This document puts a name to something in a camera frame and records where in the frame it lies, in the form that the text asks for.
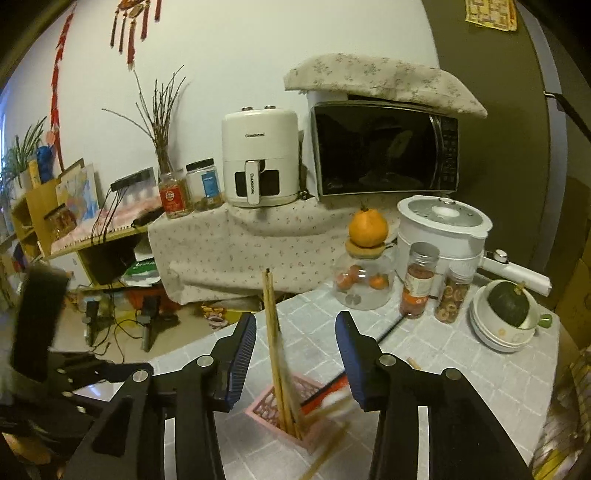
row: microwave oven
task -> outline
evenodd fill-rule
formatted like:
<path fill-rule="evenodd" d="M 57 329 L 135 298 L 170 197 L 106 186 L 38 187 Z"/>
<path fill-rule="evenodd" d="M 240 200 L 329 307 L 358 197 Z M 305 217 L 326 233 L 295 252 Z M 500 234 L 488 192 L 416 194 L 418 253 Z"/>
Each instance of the microwave oven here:
<path fill-rule="evenodd" d="M 320 102 L 311 109 L 320 197 L 457 190 L 457 120 L 418 105 Z"/>

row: pot lid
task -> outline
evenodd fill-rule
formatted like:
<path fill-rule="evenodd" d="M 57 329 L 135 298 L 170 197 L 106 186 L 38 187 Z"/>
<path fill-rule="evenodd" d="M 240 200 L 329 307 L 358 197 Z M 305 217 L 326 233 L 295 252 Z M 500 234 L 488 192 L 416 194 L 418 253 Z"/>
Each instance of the pot lid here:
<path fill-rule="evenodd" d="M 398 202 L 398 210 L 421 225 L 475 238 L 486 238 L 492 228 L 491 219 L 480 210 L 443 197 L 414 195 Z"/>

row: floral cloth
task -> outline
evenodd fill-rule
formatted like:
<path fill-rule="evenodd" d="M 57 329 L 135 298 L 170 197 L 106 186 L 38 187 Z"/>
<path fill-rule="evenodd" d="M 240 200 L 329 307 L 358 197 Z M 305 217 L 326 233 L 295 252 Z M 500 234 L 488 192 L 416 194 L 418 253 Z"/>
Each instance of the floral cloth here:
<path fill-rule="evenodd" d="M 437 113 L 487 112 L 451 73 L 386 57 L 329 53 L 309 58 L 283 78 L 286 90 L 332 90 L 417 103 Z"/>
<path fill-rule="evenodd" d="M 382 213 L 393 237 L 404 196 L 311 198 L 256 209 L 225 203 L 173 220 L 163 215 L 148 237 L 166 293 L 177 303 L 258 294 L 265 268 L 273 271 L 276 291 L 302 293 L 330 277 L 362 203 Z"/>

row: blue vase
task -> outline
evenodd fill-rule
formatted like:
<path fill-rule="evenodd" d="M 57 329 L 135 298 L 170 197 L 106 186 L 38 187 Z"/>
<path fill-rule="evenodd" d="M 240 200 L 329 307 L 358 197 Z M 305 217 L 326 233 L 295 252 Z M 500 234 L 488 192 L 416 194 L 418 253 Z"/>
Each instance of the blue vase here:
<path fill-rule="evenodd" d="M 37 149 L 37 165 L 41 183 L 53 178 L 53 149 L 51 147 L 44 145 Z"/>

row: microwave control panel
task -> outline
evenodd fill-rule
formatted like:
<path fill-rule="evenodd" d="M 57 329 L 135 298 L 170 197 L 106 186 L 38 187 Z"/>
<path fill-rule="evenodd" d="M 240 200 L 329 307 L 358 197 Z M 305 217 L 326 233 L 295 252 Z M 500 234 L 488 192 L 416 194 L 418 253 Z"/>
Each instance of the microwave control panel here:
<path fill-rule="evenodd" d="M 457 160 L 457 120 L 441 116 L 441 137 L 443 148 L 441 155 L 441 170 L 439 175 L 439 189 L 443 192 L 457 190 L 458 160 Z"/>

